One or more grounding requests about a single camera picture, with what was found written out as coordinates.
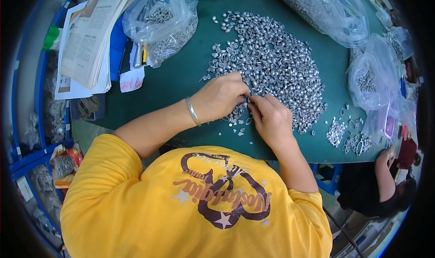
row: red clothing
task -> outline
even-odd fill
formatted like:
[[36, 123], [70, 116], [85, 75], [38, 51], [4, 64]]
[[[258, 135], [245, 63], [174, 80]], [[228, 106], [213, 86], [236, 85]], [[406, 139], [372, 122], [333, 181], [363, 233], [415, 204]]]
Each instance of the red clothing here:
[[411, 168], [412, 163], [414, 162], [414, 158], [417, 153], [417, 145], [412, 139], [402, 140], [402, 146], [400, 147], [399, 156], [394, 160], [393, 165], [397, 166], [397, 163], [400, 163], [400, 169], [409, 169]]

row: dark clothing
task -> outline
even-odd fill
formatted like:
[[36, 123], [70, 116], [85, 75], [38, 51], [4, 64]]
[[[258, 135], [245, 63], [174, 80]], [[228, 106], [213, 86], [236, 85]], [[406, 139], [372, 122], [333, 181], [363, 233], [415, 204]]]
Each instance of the dark clothing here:
[[397, 192], [385, 202], [379, 202], [375, 163], [349, 163], [343, 167], [338, 184], [340, 206], [352, 209], [367, 217], [392, 217], [397, 209]]
[[400, 169], [409, 169], [411, 164], [414, 163], [414, 158], [417, 153], [417, 145], [411, 138], [406, 141], [402, 140], [402, 145], [400, 146], [399, 156], [394, 160], [393, 166], [397, 166], [400, 163]]

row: hand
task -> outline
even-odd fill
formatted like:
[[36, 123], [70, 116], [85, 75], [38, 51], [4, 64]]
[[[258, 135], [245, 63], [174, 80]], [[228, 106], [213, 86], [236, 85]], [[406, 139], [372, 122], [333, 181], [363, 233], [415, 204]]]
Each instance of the hand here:
[[210, 80], [191, 97], [191, 103], [202, 124], [231, 113], [238, 103], [244, 101], [241, 95], [248, 97], [249, 94], [249, 87], [243, 83], [242, 75], [232, 72]]
[[390, 168], [395, 158], [396, 158], [395, 147], [390, 146], [389, 149], [384, 150], [383, 152], [381, 152], [381, 154], [379, 154], [378, 158], [376, 158], [376, 162], [385, 163], [387, 164], [388, 168]]
[[255, 128], [263, 140], [274, 151], [281, 147], [288, 148], [288, 142], [294, 138], [291, 111], [270, 94], [264, 97], [252, 96], [249, 99], [257, 104], [255, 106], [249, 103], [248, 107], [254, 117]]

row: green work mat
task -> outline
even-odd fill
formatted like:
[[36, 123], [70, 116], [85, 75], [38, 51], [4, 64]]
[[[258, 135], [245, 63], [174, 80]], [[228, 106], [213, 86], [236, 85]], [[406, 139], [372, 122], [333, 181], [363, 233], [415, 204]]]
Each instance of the green work mat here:
[[[383, 27], [375, 15], [375, 8], [369, 0], [362, 0], [366, 6], [371, 32], [382, 34]], [[199, 24], [196, 33], [181, 51], [163, 62], [157, 69], [145, 67], [143, 87], [133, 92], [121, 93], [118, 82], [112, 83], [112, 89], [106, 94], [106, 117], [94, 123], [112, 130], [127, 122], [154, 110], [164, 108], [187, 96], [193, 95], [205, 82], [200, 81], [207, 74], [208, 62], [213, 58], [211, 47], [215, 43], [226, 46], [226, 41], [237, 38], [237, 32], [232, 29], [224, 33], [220, 23], [215, 24], [212, 16], [223, 21], [222, 13], [231, 11], [252, 12], [261, 16], [269, 16], [285, 25], [287, 33], [292, 34], [302, 42], [308, 41], [312, 48], [312, 58], [320, 72], [321, 82], [325, 84], [322, 93], [323, 102], [328, 103], [327, 110], [322, 114], [318, 123], [308, 129], [304, 135], [294, 131], [302, 154], [309, 163], [343, 163], [374, 161], [384, 144], [375, 146], [369, 152], [360, 156], [350, 151], [345, 154], [342, 144], [336, 148], [326, 139], [326, 132], [335, 116], [339, 121], [348, 123], [349, 115], [352, 119], [361, 117], [365, 120], [366, 114], [361, 108], [352, 104], [346, 87], [345, 71], [348, 67], [349, 49], [341, 46], [328, 35], [323, 35], [314, 30], [307, 22], [297, 15], [281, 0], [199, 0]], [[121, 72], [129, 70], [128, 57], [131, 51], [131, 42], [127, 45]], [[350, 105], [349, 110], [340, 116], [340, 109]], [[246, 112], [241, 119], [249, 117]], [[233, 133], [240, 128], [245, 128], [244, 135]], [[342, 143], [349, 136], [346, 131]], [[168, 144], [174, 146], [201, 146], [215, 145], [230, 148], [240, 153], [257, 159], [275, 160], [272, 150], [262, 140], [255, 124], [229, 127], [228, 122], [216, 120], [209, 125], [192, 128], [179, 133]]]

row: star print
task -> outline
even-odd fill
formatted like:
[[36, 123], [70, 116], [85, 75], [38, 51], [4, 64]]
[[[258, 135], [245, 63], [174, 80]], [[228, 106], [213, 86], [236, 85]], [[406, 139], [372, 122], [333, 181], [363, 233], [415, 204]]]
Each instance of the star print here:
[[267, 227], [269, 224], [269, 220], [267, 219], [263, 219], [263, 222], [261, 223], [261, 225], [264, 225], [265, 227]]
[[220, 175], [220, 178], [218, 179], [218, 180], [223, 180], [224, 182], [226, 182], [228, 179], [227, 179], [227, 177], [226, 176], [224, 176], [224, 175]]
[[220, 212], [220, 219], [216, 220], [215, 223], [221, 223], [223, 229], [227, 226], [231, 226], [232, 224], [229, 222], [230, 215], [225, 216], [223, 212]]
[[180, 199], [180, 205], [183, 205], [185, 201], [190, 202], [189, 193], [184, 192], [181, 188], [178, 188], [178, 194], [172, 197]]

